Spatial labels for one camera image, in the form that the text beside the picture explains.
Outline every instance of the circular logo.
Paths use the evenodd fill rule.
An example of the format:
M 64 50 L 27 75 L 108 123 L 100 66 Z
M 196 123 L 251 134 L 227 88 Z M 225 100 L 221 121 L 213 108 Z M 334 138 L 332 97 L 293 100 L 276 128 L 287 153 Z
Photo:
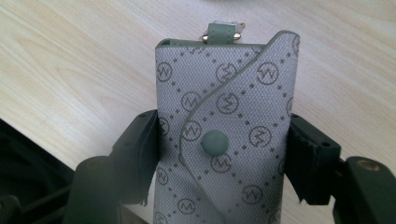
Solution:
M 296 56 L 298 56 L 298 51 L 300 48 L 300 37 L 299 36 L 295 36 L 293 39 L 293 52 Z
M 210 165 L 212 166 L 212 169 L 217 173 L 225 173 L 231 169 L 231 157 L 227 154 L 213 157 L 210 161 Z
M 192 111 L 192 109 L 198 104 L 201 97 L 195 91 L 189 91 L 183 95 L 181 98 L 181 105 L 187 111 Z
M 166 171 L 163 168 L 157 169 L 157 180 L 162 185 L 166 185 L 168 183 L 169 177 Z
M 169 122 L 167 119 L 160 118 L 160 132 L 163 135 L 167 135 L 169 133 Z
M 288 104 L 286 105 L 286 112 L 288 112 L 288 116 L 291 117 L 291 109 L 293 108 L 293 97 L 288 100 Z
M 285 173 L 285 158 L 283 158 L 279 162 L 279 165 L 277 166 L 277 171 L 279 172 L 280 175 L 283 175 Z
M 271 214 L 270 219 L 268 221 L 268 224 L 277 224 L 280 223 L 280 215 L 281 215 L 281 210 L 277 209 L 273 214 Z
M 186 47 L 186 51 L 187 51 L 189 54 L 200 54 L 200 53 L 202 53 L 204 50 L 205 50 L 205 48 L 189 48 L 189 47 Z
M 271 142 L 271 132 L 264 126 L 258 126 L 250 131 L 248 139 L 254 147 L 265 147 Z
M 181 199 L 177 203 L 178 210 L 185 215 L 191 215 L 195 212 L 195 202 L 191 199 Z
M 232 63 L 222 63 L 216 70 L 216 77 L 219 82 L 226 82 L 236 74 L 236 68 Z
M 257 73 L 257 80 L 263 85 L 271 85 L 279 77 L 279 70 L 274 63 L 262 63 Z
M 195 141 L 201 136 L 201 125 L 194 120 L 188 121 L 182 130 L 182 137 L 187 141 Z
M 161 82 L 169 80 L 172 76 L 172 66 L 169 63 L 159 63 L 157 66 L 157 78 Z
M 256 185 L 249 185 L 242 190 L 242 200 L 247 204 L 259 203 L 262 199 L 262 189 Z
M 232 114 L 239 106 L 238 98 L 233 93 L 223 93 L 216 103 L 222 114 Z
M 168 224 L 168 220 L 163 214 L 157 212 L 155 214 L 155 224 Z

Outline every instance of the gray monogram pouch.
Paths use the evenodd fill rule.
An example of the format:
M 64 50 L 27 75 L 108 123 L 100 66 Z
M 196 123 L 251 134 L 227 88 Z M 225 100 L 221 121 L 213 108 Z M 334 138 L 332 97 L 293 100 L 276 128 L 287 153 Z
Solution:
M 156 224 L 280 223 L 300 40 L 234 44 L 234 32 L 209 25 L 206 43 L 156 48 Z

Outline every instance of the dark fabric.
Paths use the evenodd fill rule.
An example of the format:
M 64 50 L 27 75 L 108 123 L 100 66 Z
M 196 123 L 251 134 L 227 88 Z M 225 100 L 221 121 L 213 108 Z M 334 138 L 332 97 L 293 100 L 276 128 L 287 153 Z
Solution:
M 0 195 L 14 195 L 24 207 L 70 184 L 73 173 L 0 120 Z

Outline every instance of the light wood surface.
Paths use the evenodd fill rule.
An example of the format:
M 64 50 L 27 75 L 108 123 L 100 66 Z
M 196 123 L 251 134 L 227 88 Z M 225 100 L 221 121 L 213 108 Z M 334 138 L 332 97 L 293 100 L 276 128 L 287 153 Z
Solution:
M 156 107 L 156 44 L 243 21 L 241 43 L 301 36 L 293 112 L 396 172 L 396 1 L 2 1 L 0 118 L 72 168 Z M 132 206 L 152 221 L 148 207 Z M 333 223 L 286 179 L 282 223 Z

